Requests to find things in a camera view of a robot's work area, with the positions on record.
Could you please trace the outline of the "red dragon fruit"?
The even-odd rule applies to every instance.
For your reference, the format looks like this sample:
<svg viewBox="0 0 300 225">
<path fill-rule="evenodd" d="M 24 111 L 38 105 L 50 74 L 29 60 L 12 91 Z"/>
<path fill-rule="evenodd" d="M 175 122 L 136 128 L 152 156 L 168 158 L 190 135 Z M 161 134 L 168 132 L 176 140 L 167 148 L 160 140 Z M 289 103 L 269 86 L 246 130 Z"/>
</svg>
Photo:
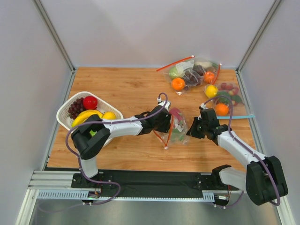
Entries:
<svg viewBox="0 0 300 225">
<path fill-rule="evenodd" d="M 176 107 L 172 108 L 169 112 L 174 118 L 171 132 L 171 141 L 173 143 L 185 143 L 187 139 L 186 133 L 188 131 L 188 126 L 183 113 Z"/>
</svg>

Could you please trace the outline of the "yellow fake pear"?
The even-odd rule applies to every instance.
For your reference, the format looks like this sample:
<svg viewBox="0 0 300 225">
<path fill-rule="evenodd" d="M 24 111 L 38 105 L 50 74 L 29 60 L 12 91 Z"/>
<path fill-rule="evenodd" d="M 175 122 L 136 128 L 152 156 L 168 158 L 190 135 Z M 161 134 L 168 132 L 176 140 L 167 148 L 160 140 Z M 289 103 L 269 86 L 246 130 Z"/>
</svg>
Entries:
<svg viewBox="0 0 300 225">
<path fill-rule="evenodd" d="M 103 114 L 102 119 L 105 119 L 105 120 L 115 120 L 115 119 L 117 119 L 117 117 L 116 117 L 116 115 L 113 112 L 105 112 Z"/>
</svg>

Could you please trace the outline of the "red fake apple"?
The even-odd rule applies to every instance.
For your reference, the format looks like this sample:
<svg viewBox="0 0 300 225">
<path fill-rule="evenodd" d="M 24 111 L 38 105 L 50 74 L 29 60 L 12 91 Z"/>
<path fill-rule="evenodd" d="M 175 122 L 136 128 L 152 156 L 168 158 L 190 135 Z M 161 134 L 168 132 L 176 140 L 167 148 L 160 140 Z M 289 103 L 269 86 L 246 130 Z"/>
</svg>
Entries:
<svg viewBox="0 0 300 225">
<path fill-rule="evenodd" d="M 83 106 L 87 110 L 95 110 L 97 105 L 98 101 L 94 96 L 87 96 L 83 99 Z"/>
</svg>

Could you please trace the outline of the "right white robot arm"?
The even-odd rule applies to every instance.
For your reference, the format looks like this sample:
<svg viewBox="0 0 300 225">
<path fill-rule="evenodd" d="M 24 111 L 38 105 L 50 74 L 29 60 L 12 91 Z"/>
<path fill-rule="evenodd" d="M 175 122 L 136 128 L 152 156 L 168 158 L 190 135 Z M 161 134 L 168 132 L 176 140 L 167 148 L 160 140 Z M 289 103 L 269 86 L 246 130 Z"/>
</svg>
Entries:
<svg viewBox="0 0 300 225">
<path fill-rule="evenodd" d="M 247 193 L 256 205 L 271 203 L 288 194 L 280 160 L 268 157 L 241 140 L 228 125 L 221 125 L 213 109 L 200 108 L 200 116 L 194 117 L 188 136 L 208 138 L 234 156 L 246 169 L 245 172 L 230 165 L 215 168 L 217 180 Z"/>
</svg>

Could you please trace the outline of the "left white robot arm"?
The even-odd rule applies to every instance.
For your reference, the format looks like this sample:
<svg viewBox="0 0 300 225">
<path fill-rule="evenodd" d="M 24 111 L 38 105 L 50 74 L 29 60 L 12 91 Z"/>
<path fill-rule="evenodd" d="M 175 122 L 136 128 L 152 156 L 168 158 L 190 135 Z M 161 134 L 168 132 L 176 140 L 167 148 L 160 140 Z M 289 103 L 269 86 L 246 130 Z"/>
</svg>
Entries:
<svg viewBox="0 0 300 225">
<path fill-rule="evenodd" d="M 98 174 L 96 156 L 110 139 L 151 132 L 161 139 L 166 149 L 170 144 L 188 143 L 188 126 L 181 111 L 164 104 L 127 119 L 111 121 L 91 115 L 76 127 L 71 139 L 79 153 L 80 169 L 91 179 Z"/>
</svg>

